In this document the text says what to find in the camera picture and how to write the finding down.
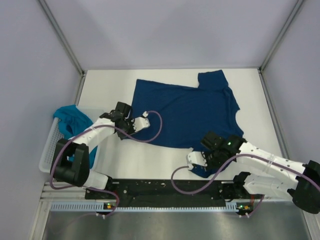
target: white basket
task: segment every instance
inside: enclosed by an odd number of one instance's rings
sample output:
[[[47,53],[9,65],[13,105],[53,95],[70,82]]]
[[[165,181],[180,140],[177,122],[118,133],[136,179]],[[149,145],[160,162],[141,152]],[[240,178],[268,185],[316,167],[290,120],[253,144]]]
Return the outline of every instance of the white basket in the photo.
[[[86,106],[77,106],[77,108],[81,112],[83,112],[85,115],[87,115],[93,123],[97,121],[99,116],[101,116],[105,112],[101,108],[86,107]],[[59,121],[60,121],[59,118],[57,117],[54,118],[52,127],[49,132],[49,136],[45,142],[45,146],[41,155],[39,169],[41,172],[44,172],[44,173],[50,173],[51,164],[55,154],[56,144],[60,139],[64,138],[64,135],[59,132],[59,127],[58,127]],[[100,152],[100,146],[98,145],[92,170],[94,170],[97,165],[99,152]]]

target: white wall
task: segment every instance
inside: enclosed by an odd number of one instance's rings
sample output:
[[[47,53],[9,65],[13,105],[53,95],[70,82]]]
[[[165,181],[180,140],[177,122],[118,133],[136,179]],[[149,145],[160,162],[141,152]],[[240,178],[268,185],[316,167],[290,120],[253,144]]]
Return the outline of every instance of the white wall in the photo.
[[[46,0],[85,69],[260,66],[297,0]]]
[[[307,0],[265,71],[292,158],[318,161],[320,1]]]
[[[72,103],[79,76],[35,0],[0,1],[0,33],[0,238],[25,240],[52,114]]]

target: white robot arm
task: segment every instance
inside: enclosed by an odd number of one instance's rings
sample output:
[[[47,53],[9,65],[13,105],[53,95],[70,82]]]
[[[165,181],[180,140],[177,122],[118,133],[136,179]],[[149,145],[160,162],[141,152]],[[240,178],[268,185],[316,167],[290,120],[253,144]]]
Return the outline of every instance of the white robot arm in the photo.
[[[238,136],[223,139],[213,132],[209,132],[201,143],[209,149],[208,152],[193,151],[186,157],[189,170],[194,165],[206,169],[215,169],[222,166],[232,156],[237,164],[244,164],[261,170],[272,177],[259,176],[250,172],[241,172],[233,181],[239,179],[245,190],[251,194],[261,194],[292,200],[299,208],[317,214],[320,211],[320,192],[308,181],[301,178],[304,175],[320,185],[320,164],[310,161],[308,164],[291,161],[280,156],[259,149],[250,142]],[[265,161],[250,156],[255,155]]]
[[[115,131],[115,127],[128,135],[132,135],[150,126],[147,112],[136,118],[131,118],[131,114],[131,106],[122,102],[117,103],[115,110],[102,114],[95,123],[84,130],[83,134],[75,138],[63,151],[62,157],[55,167],[54,178],[77,187],[106,189],[107,185],[112,184],[112,178],[90,169],[89,153],[114,133],[117,133],[120,139],[126,138],[123,133]],[[54,160],[69,140],[60,139],[58,141],[54,152]]]

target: purple cable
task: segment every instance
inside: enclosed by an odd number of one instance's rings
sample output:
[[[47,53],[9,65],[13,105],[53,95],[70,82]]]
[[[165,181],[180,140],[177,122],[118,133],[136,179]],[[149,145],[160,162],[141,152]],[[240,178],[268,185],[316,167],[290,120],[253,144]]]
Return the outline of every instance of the purple cable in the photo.
[[[156,135],[155,135],[153,138],[151,138],[151,139],[149,139],[149,140],[139,140],[139,139],[136,139],[136,138],[130,136],[129,134],[127,134],[127,133],[126,133],[125,131],[123,131],[122,129],[120,129],[120,128],[116,127],[116,126],[112,126],[112,125],[103,124],[103,125],[95,126],[94,128],[95,128],[95,129],[105,128],[105,127],[107,127],[107,128],[113,128],[113,129],[115,129],[116,131],[118,131],[118,132],[124,134],[125,136],[127,136],[129,139],[135,140],[135,141],[140,142],[140,143],[150,143],[151,141],[155,140],[155,139],[159,136],[159,134],[160,134],[160,132],[161,132],[161,130],[162,130],[162,117],[161,117],[161,115],[160,115],[157,111],[150,110],[150,111],[147,111],[147,113],[148,113],[148,114],[150,114],[150,113],[151,113],[151,114],[157,114],[158,117],[159,117],[159,119],[160,119],[160,127],[159,127],[158,132],[156,133]],[[63,152],[64,152],[64,151],[66,150],[66,148],[73,142],[73,140],[81,137],[82,135],[84,135],[84,134],[86,134],[86,133],[88,133],[88,132],[90,132],[90,131],[92,131],[92,130],[93,130],[92,128],[89,128],[89,129],[87,129],[87,130],[79,133],[78,135],[76,135],[76,136],[74,136],[73,138],[71,138],[71,139],[63,146],[63,148],[62,148],[61,151],[59,152],[58,156],[57,156],[56,159],[54,160],[54,163],[53,163],[53,166],[52,166],[52,170],[51,170],[51,173],[50,173],[50,181],[49,181],[51,188],[53,188],[53,189],[55,189],[55,190],[61,190],[61,189],[68,189],[68,188],[74,187],[73,185],[67,185],[67,186],[62,186],[62,187],[56,187],[56,186],[54,186],[54,183],[53,183],[53,181],[54,181],[54,172],[55,172],[55,170],[56,170],[56,167],[57,167],[57,164],[58,164],[59,159],[62,157]]]
[[[199,189],[197,190],[194,190],[194,191],[183,191],[181,189],[179,189],[175,182],[174,182],[174,175],[176,174],[177,171],[179,171],[180,169],[187,169],[189,168],[189,166],[181,166],[181,167],[178,167],[176,170],[173,171],[172,175],[171,175],[171,184],[172,186],[174,187],[175,190],[177,190],[179,193],[181,194],[186,194],[186,195],[193,195],[193,194],[197,194],[197,193],[200,193],[201,191],[205,190],[210,184],[212,184],[212,182],[217,178],[218,174],[222,172],[222,170],[229,164],[231,163],[234,159],[236,158],[239,158],[239,157],[251,157],[251,158],[254,158],[254,159],[258,159],[258,160],[261,160],[265,163],[269,163],[269,160],[263,158],[263,157],[260,157],[260,156],[256,156],[256,155],[253,155],[253,154],[248,154],[248,153],[243,153],[243,154],[238,154],[238,155],[235,155],[235,156],[232,156],[230,157],[219,169],[218,171],[214,174],[214,176],[202,187],[200,187]],[[295,170],[292,170],[290,169],[289,167],[286,167],[286,166],[282,166],[276,162],[272,162],[271,163],[272,165],[275,165],[279,168],[282,168],[284,170],[287,170],[293,174],[296,174],[298,175],[299,177],[307,180],[309,183],[311,183],[319,192],[320,192],[320,186],[318,186],[316,184],[315,181],[313,181],[312,179],[310,179],[309,177],[301,174],[300,172],[297,172]]]
[[[158,117],[159,117],[159,119],[160,119],[160,127],[159,127],[158,132],[156,133],[156,135],[155,135],[153,138],[151,138],[151,139],[149,139],[149,140],[139,140],[139,139],[136,139],[136,138],[130,136],[129,134],[127,134],[127,133],[126,133],[125,131],[123,131],[122,129],[120,129],[120,128],[116,127],[116,126],[112,126],[112,125],[104,124],[104,125],[95,126],[94,128],[95,128],[95,129],[105,128],[105,127],[107,127],[107,128],[113,128],[113,129],[117,130],[118,132],[123,133],[123,134],[124,134],[125,136],[127,136],[129,139],[135,140],[135,141],[140,142],[140,143],[150,143],[151,141],[155,140],[155,139],[159,136],[159,134],[160,134],[160,132],[161,132],[161,130],[162,130],[162,124],[163,124],[163,123],[162,123],[162,117],[161,117],[160,113],[158,113],[157,111],[150,110],[150,111],[147,111],[147,113],[148,113],[148,114],[150,114],[150,113],[152,113],[152,114],[157,114]],[[84,134],[86,134],[86,133],[88,133],[88,132],[90,132],[90,131],[92,131],[92,130],[93,130],[92,128],[89,128],[89,129],[85,130],[84,132],[81,132],[80,134],[78,134],[78,135],[74,136],[73,138],[71,138],[71,139],[63,146],[63,148],[62,148],[61,151],[59,152],[58,156],[57,156],[56,159],[54,160],[54,163],[53,163],[53,166],[52,166],[52,170],[51,170],[51,173],[50,173],[49,183],[50,183],[50,186],[51,186],[52,189],[61,190],[61,189],[68,189],[68,188],[75,187],[75,186],[73,186],[73,185],[67,185],[67,186],[62,186],[62,187],[56,187],[56,186],[54,186],[54,172],[55,172],[55,169],[56,169],[56,167],[57,167],[58,161],[59,161],[59,159],[61,158],[63,152],[64,152],[64,151],[66,150],[66,148],[73,142],[73,140],[81,137],[82,135],[84,135]],[[93,190],[93,191],[97,191],[97,192],[106,193],[106,194],[111,194],[111,195],[115,196],[115,198],[116,198],[115,206],[114,206],[114,208],[112,209],[112,211],[111,211],[108,215],[106,215],[106,216],[109,217],[109,216],[111,216],[111,215],[113,215],[113,214],[115,213],[115,210],[117,209],[117,207],[118,207],[118,205],[119,205],[119,203],[120,203],[120,199],[119,199],[119,197],[118,197],[117,194],[115,194],[115,193],[112,192],[112,191],[102,190],[102,189],[98,189],[98,188],[94,188],[94,187],[88,187],[87,189]],[[83,217],[86,217],[86,216],[93,216],[93,215],[96,215],[96,213],[90,212],[90,213],[83,214],[83,215],[75,218],[74,220],[72,220],[72,221],[69,222],[68,224],[66,224],[66,225],[65,225],[62,229],[60,229],[59,231],[54,231],[54,230],[51,229],[51,232],[52,232],[53,234],[57,235],[57,234],[61,233],[63,230],[65,230],[68,226],[70,226],[71,224],[73,224],[73,223],[75,223],[76,221],[78,221],[79,219],[81,219],[81,218],[83,218]]]

